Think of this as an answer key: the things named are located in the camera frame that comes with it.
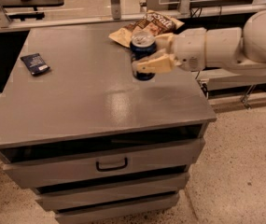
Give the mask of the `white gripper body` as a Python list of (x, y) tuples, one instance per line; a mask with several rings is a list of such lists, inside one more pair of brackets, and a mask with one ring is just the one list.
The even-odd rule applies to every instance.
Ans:
[(175, 66), (190, 72), (205, 68), (205, 28), (187, 29), (174, 35), (170, 51), (175, 56)]

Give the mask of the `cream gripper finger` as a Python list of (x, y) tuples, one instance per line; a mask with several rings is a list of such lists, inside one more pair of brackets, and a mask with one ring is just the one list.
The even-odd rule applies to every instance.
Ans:
[(173, 33), (157, 35), (155, 37), (157, 50), (165, 49), (166, 51), (169, 51), (171, 49), (174, 36), (175, 35)]
[(132, 62), (133, 72), (143, 74), (160, 74), (171, 72), (177, 62), (176, 56), (170, 54), (166, 49), (160, 49), (157, 52)]

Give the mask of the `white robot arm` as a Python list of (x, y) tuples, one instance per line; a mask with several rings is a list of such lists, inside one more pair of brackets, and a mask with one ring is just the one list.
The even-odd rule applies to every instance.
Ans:
[(266, 76), (266, 10), (250, 17), (242, 28), (192, 28), (153, 40), (158, 50), (134, 61), (135, 73), (167, 73), (179, 67), (191, 72), (221, 68), (239, 75)]

